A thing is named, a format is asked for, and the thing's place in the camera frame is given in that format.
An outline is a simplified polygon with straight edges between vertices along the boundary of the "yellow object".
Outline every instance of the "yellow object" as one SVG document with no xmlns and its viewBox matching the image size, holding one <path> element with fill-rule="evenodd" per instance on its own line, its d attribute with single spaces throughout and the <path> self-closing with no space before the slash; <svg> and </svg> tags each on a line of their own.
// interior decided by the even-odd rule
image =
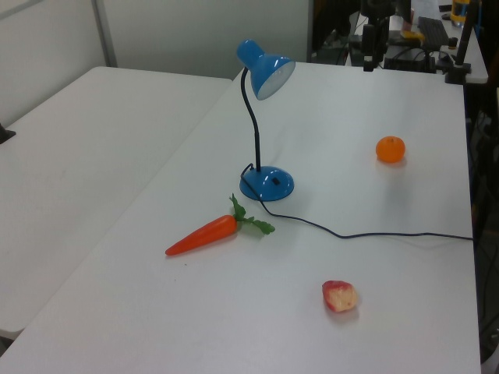
<svg viewBox="0 0 499 374">
<path fill-rule="evenodd" d="M 422 35 L 421 33 L 417 33 L 416 31 L 402 30 L 400 34 L 404 39 L 419 39 L 420 41 L 424 41 L 424 35 Z"/>
<path fill-rule="evenodd" d="M 452 0 L 451 19 L 456 23 L 464 23 L 468 5 L 469 0 Z"/>
</svg>

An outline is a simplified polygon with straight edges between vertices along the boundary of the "blue desk lamp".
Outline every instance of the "blue desk lamp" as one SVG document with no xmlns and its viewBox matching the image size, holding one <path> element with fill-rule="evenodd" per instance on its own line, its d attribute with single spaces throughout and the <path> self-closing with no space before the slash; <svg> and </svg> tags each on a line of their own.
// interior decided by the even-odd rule
<svg viewBox="0 0 499 374">
<path fill-rule="evenodd" d="M 245 66 L 241 75 L 241 92 L 255 128 L 255 153 L 257 155 L 256 168 L 251 168 L 244 174 L 244 179 L 251 185 L 251 188 L 243 180 L 239 183 L 239 188 L 243 194 L 254 200 L 258 200 L 255 192 L 262 201 L 283 199 L 292 192 L 295 184 L 292 176 L 286 171 L 273 166 L 260 165 L 260 133 L 257 119 L 246 95 L 245 81 L 249 70 L 255 96 L 258 100 L 265 100 L 286 83 L 295 69 L 295 62 L 284 56 L 267 55 L 252 40 L 243 41 L 238 46 L 237 57 Z"/>
</svg>

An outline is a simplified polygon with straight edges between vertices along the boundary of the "black power cord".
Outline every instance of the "black power cord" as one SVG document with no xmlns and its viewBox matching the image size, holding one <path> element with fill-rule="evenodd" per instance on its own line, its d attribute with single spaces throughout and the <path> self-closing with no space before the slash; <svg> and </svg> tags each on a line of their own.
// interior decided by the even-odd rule
<svg viewBox="0 0 499 374">
<path fill-rule="evenodd" d="M 407 236 L 409 236 L 409 237 L 413 237 L 413 236 L 437 236 L 437 237 L 440 237 L 440 238 L 453 238 L 453 239 L 470 240 L 470 241 L 473 240 L 473 238 L 468 238 L 466 236 L 439 234 L 439 233 L 435 233 L 435 232 L 419 232 L 419 233 L 414 233 L 414 234 L 412 234 L 412 233 L 405 233 L 405 232 L 364 232 L 364 233 L 361 233 L 361 234 L 340 235 L 340 234 L 338 234 L 338 233 L 330 230 L 329 228 L 326 228 L 325 226 L 321 226 L 320 224 L 316 224 L 316 223 L 314 223 L 312 221 L 308 221 L 308 220 L 306 220 L 304 218 L 294 217 L 294 216 L 287 216 L 287 215 L 284 215 L 284 214 L 276 214 L 276 213 L 270 212 L 269 209 L 265 206 L 265 204 L 262 201 L 262 199 L 258 196 L 258 193 L 255 191 L 255 189 L 244 178 L 244 174 L 248 171 L 248 169 L 253 170 L 254 169 L 253 164 L 249 164 L 248 166 L 246 166 L 244 168 L 244 170 L 242 171 L 242 173 L 240 175 L 241 180 L 242 180 L 243 183 L 245 183 L 248 186 L 248 188 L 251 190 L 251 192 L 255 195 L 255 197 L 260 202 L 261 206 L 272 217 L 287 218 L 289 220 L 304 222 L 306 224 L 310 224 L 310 225 L 314 226 L 315 228 L 319 228 L 321 230 L 324 230 L 324 231 L 328 232 L 329 234 L 335 236 L 336 238 L 340 238 L 340 239 L 354 239 L 354 238 L 362 238 L 362 237 L 365 237 L 365 236 L 405 236 L 405 237 L 407 237 Z"/>
</svg>

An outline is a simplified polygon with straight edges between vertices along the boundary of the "lamp base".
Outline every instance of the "lamp base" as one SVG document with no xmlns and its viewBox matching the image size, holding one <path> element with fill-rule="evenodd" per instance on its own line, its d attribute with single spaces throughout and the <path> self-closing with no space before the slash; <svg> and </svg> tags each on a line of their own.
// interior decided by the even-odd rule
<svg viewBox="0 0 499 374">
<path fill-rule="evenodd" d="M 295 188 L 295 183 L 290 174 L 273 166 L 262 166 L 260 171 L 252 169 L 246 172 L 244 180 L 251 185 L 252 189 L 241 179 L 239 188 L 241 192 L 250 199 L 262 201 L 275 201 L 284 199 Z"/>
</svg>

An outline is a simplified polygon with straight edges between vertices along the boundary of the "lamp neck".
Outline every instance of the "lamp neck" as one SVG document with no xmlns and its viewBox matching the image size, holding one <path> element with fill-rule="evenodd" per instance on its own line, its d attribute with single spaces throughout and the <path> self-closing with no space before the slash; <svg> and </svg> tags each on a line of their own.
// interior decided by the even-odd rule
<svg viewBox="0 0 499 374">
<path fill-rule="evenodd" d="M 251 117 L 251 121 L 253 122 L 253 127 L 255 128 L 255 154 L 257 157 L 257 171 L 260 171 L 260 133 L 258 131 L 257 118 L 253 113 L 253 109 L 251 109 L 250 101 L 248 100 L 248 95 L 246 95 L 246 75 L 248 74 L 248 68 L 244 68 L 241 75 L 241 93 L 242 98 L 244 100 L 244 104 L 246 104 L 246 108 L 248 109 L 249 116 Z"/>
</svg>

